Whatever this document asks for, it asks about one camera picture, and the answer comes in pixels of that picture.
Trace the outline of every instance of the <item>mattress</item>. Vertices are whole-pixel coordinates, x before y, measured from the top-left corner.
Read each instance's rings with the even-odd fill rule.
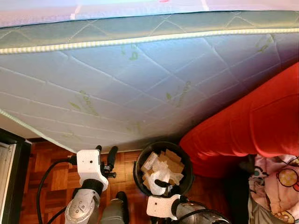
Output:
[[[299,60],[299,12],[204,12],[0,29],[0,113],[72,152],[143,148]]]
[[[4,0],[0,27],[95,18],[229,10],[299,10],[298,0]]]

